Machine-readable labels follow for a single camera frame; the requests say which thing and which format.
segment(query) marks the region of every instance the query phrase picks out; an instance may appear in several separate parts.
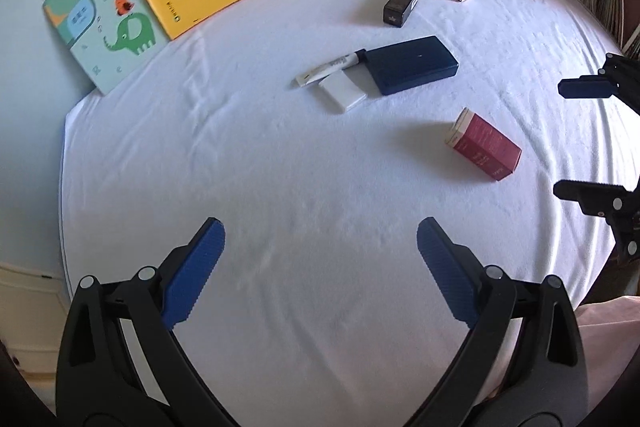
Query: cartoon elephant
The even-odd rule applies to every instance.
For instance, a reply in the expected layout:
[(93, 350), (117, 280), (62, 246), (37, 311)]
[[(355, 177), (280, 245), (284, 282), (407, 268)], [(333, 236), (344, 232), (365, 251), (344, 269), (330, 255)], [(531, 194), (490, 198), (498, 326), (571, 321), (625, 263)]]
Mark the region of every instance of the cartoon elephant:
[[(141, 25), (140, 33), (135, 37), (129, 35), (129, 21), (133, 19), (139, 20)], [(107, 37), (104, 38), (104, 45), (109, 51), (116, 52), (127, 49), (136, 55), (140, 55), (154, 44), (156, 44), (156, 36), (154, 35), (151, 20), (143, 13), (132, 13), (120, 21), (120, 24), (118, 24), (118, 38), (113, 44), (107, 42)]]

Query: red cardboard box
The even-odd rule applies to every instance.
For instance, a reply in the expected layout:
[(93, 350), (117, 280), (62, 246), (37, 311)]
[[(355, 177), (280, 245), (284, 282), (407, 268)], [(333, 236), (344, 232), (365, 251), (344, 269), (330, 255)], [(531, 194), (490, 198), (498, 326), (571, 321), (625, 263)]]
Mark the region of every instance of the red cardboard box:
[(513, 174), (522, 155), (520, 147), (466, 107), (445, 142), (496, 181)]

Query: white eraser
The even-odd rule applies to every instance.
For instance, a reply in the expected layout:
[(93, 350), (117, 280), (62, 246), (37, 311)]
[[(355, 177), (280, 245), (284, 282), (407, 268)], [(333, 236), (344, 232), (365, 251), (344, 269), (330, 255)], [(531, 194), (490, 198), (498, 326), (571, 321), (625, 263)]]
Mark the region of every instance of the white eraser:
[(347, 112), (367, 98), (367, 93), (361, 90), (344, 71), (336, 71), (320, 82), (320, 87), (335, 100), (342, 112)]

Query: black box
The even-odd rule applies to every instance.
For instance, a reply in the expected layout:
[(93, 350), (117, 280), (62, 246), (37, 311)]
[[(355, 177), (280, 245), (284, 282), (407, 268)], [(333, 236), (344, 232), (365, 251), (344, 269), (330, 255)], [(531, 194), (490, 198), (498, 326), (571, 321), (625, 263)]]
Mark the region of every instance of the black box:
[(401, 28), (417, 2), (418, 0), (389, 0), (385, 4), (382, 20), (387, 24)]

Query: navy blue box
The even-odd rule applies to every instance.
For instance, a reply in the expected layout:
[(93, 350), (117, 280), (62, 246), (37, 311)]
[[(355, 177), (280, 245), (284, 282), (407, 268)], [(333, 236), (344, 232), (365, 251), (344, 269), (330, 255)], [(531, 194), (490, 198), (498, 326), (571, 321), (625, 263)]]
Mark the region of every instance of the navy blue box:
[(435, 36), (366, 52), (365, 63), (384, 95), (458, 73), (458, 61)]

